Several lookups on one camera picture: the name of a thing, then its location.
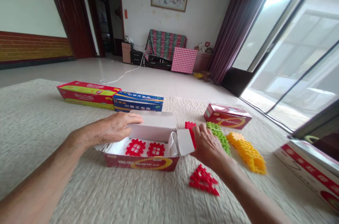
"pink checkered board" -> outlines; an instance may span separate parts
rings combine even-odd
[[[192,73],[197,52],[196,49],[175,47],[171,71]]]

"purple curtain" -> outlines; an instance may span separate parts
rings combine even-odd
[[[210,66],[211,77],[220,84],[231,68],[264,0],[231,0],[220,28]]]

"red plastic building block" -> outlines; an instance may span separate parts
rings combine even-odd
[[[196,123],[192,123],[192,122],[185,122],[185,129],[189,129],[189,130],[190,130],[190,134],[191,134],[193,146],[194,146],[194,149],[196,149],[196,148],[197,148],[197,145],[196,145],[196,143],[195,143],[194,132],[192,131],[192,128],[193,128],[194,126],[197,126],[197,124],[196,124]]]
[[[197,124],[192,122],[185,122],[185,129],[193,128],[194,126],[197,126]]]
[[[211,174],[206,171],[200,164],[190,177],[190,187],[206,191],[214,196],[219,196],[219,192],[216,188],[213,188],[213,184],[218,184],[218,181],[211,177]]]
[[[126,148],[126,155],[129,156],[141,156],[146,148],[146,142],[143,142],[139,139],[132,139],[129,143],[128,147]]]
[[[165,147],[163,144],[160,143],[150,143],[147,156],[148,157],[154,157],[154,156],[164,156],[165,153]]]

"power cord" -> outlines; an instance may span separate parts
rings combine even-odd
[[[138,68],[133,69],[133,70],[130,70],[130,71],[126,71],[120,78],[118,78],[118,79],[115,80],[115,81],[108,82],[108,81],[102,79],[102,80],[100,80],[100,83],[101,83],[101,84],[105,84],[105,86],[107,86],[107,85],[110,84],[110,83],[117,82],[119,79],[121,79],[123,76],[125,76],[126,73],[131,72],[131,71],[135,71],[135,70],[139,69],[139,68],[141,67],[141,65],[142,65],[142,61],[143,61],[144,55],[145,55],[145,52],[142,54],[141,63],[140,63],[140,65],[139,65]]]

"blue box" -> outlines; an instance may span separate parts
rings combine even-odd
[[[120,91],[113,96],[113,102],[115,111],[129,112],[133,109],[161,112],[163,97]]]

